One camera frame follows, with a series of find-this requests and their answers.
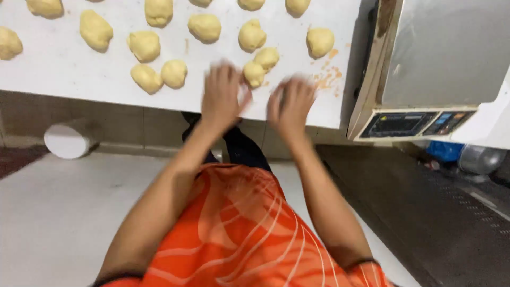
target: leg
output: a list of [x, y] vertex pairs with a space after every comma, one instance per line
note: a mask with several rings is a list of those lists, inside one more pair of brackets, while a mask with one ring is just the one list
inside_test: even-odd
[[228, 155], [231, 163], [244, 164], [251, 168], [261, 168], [271, 172], [266, 157], [259, 146], [241, 132], [238, 127], [233, 127], [224, 136]]
[[[184, 113], [184, 112], [182, 114], [184, 116], [184, 119], [186, 119], [186, 121], [190, 124], [189, 128], [187, 128], [183, 133], [183, 142], [185, 142], [186, 139], [188, 138], [188, 136], [193, 131], [193, 128], [195, 128], [195, 124], [200, 119], [200, 114]], [[213, 156], [213, 153], [211, 151], [209, 151], [207, 153], [207, 156], [203, 160], [203, 162], [204, 162], [204, 164], [205, 163], [219, 163], [219, 161]]]

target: dough ball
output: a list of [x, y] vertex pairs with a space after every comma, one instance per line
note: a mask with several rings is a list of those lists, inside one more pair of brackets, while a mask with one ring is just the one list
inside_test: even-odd
[[188, 67], [183, 60], [167, 61], [161, 69], [161, 77], [167, 86], [179, 89], [184, 86], [184, 80], [188, 74]]
[[286, 0], [285, 5], [292, 16], [300, 17], [310, 5], [310, 0]]
[[191, 4], [206, 8], [213, 0], [190, 0]]
[[266, 70], [254, 61], [249, 61], [243, 68], [244, 78], [248, 81], [252, 88], [259, 87], [264, 82]]
[[239, 6], [244, 10], [255, 11], [260, 9], [266, 0], [238, 0]]
[[23, 45], [18, 34], [5, 26], [0, 26], [0, 59], [10, 60], [21, 52]]
[[113, 37], [113, 29], [94, 10], [84, 10], [80, 16], [80, 35], [87, 44], [98, 52], [106, 52]]
[[328, 28], [315, 28], [308, 30], [307, 43], [315, 59], [322, 58], [335, 44], [335, 36]]
[[258, 19], [246, 22], [239, 31], [239, 45], [247, 52], [253, 52], [266, 43], [266, 33], [260, 28]]
[[27, 7], [34, 15], [54, 19], [64, 14], [60, 0], [27, 0]]
[[129, 49], [140, 62], [150, 62], [160, 54], [159, 36], [153, 31], [130, 33], [127, 40]]
[[278, 50], [274, 47], [268, 47], [260, 50], [253, 61], [262, 66], [266, 73], [268, 73], [274, 66], [276, 66], [276, 63], [278, 63], [279, 60], [280, 54], [278, 53]]
[[188, 20], [190, 32], [204, 43], [212, 43], [219, 39], [221, 23], [213, 14], [191, 15]]
[[145, 20], [153, 27], [164, 27], [173, 15], [173, 0], [145, 0]]
[[163, 79], [153, 68], [138, 64], [131, 69], [131, 77], [147, 94], [153, 94], [163, 86]]

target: white cylinder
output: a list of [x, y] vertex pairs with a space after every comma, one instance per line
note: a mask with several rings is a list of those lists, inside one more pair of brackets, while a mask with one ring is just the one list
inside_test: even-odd
[[100, 128], [86, 118], [52, 125], [44, 133], [44, 143], [60, 158], [74, 159], [84, 156], [100, 141]]

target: person's left hand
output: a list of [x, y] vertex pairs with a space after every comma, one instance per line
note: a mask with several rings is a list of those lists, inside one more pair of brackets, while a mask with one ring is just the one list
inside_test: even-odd
[[201, 121], [213, 132], [221, 135], [235, 125], [251, 102], [251, 90], [247, 89], [238, 103], [237, 94], [243, 80], [242, 72], [226, 61], [219, 66], [211, 66], [205, 78]]

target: forearm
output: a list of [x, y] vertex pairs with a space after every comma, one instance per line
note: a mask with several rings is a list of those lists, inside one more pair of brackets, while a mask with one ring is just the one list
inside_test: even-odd
[[299, 169], [308, 212], [313, 225], [335, 261], [346, 267], [371, 257], [356, 217], [321, 163], [305, 135], [289, 141]]
[[115, 235], [98, 275], [145, 272], [158, 245], [187, 205], [189, 190], [217, 135], [198, 123], [179, 153], [154, 179]]

